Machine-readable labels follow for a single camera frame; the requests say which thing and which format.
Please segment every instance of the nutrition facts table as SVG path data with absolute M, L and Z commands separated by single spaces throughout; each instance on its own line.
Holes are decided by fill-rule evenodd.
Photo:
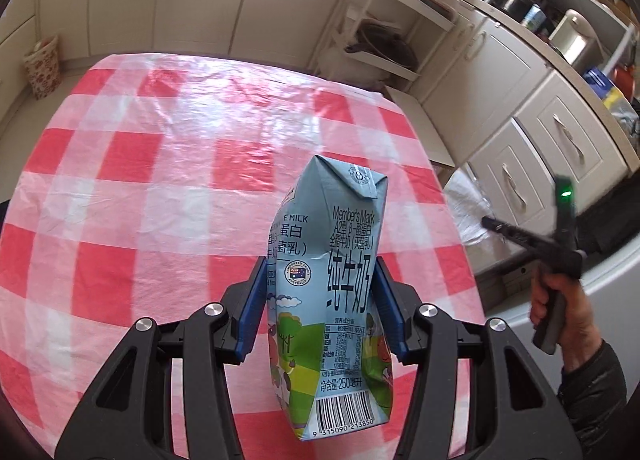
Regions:
M 324 325 L 321 371 L 360 370 L 364 327 L 352 324 Z

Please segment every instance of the person's arm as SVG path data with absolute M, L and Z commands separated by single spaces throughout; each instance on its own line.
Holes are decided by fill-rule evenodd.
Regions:
M 543 281 L 566 298 L 566 325 L 558 341 L 564 363 L 558 399 L 587 456 L 626 404 L 625 376 L 616 353 L 595 325 L 591 303 L 580 282 L 562 274 L 545 274 Z M 547 301 L 537 271 L 531 289 L 534 326 L 546 315 Z

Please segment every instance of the silver bolt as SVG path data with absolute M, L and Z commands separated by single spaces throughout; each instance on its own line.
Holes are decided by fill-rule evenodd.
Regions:
M 223 310 L 224 307 L 220 303 L 209 303 L 204 307 L 204 313 L 207 315 L 220 315 Z
M 154 322 L 151 321 L 148 317 L 143 317 L 142 319 L 138 319 L 136 321 L 136 330 L 140 332 L 146 332 L 154 325 Z
M 424 304 L 418 310 L 425 317 L 434 317 L 438 313 L 438 309 L 430 304 Z
M 505 323 L 502 319 L 498 319 L 496 317 L 489 321 L 489 328 L 491 330 L 494 330 L 495 332 L 504 332 L 504 330 L 507 328 L 507 323 Z

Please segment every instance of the trash can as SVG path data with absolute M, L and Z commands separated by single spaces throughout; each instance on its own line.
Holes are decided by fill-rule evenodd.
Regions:
M 23 58 L 27 79 L 36 99 L 43 99 L 62 82 L 58 61 L 58 36 L 51 36 L 36 43 Z

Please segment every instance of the red and white checkered tablecloth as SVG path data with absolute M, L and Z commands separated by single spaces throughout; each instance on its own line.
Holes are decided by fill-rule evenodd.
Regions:
M 314 154 L 386 174 L 379 250 L 394 277 L 456 318 L 483 320 L 440 185 L 394 104 L 254 64 L 110 56 L 43 132 L 0 238 L 0 382 L 45 449 L 53 452 L 136 319 L 186 318 L 248 276 L 280 201 Z M 413 368 L 394 364 L 389 424 L 299 442 L 273 393 L 267 337 L 263 322 L 246 363 L 227 367 L 249 460 L 391 458 Z M 175 362 L 174 439 L 186 455 Z M 452 449 L 465 436 L 467 401 L 462 383 Z

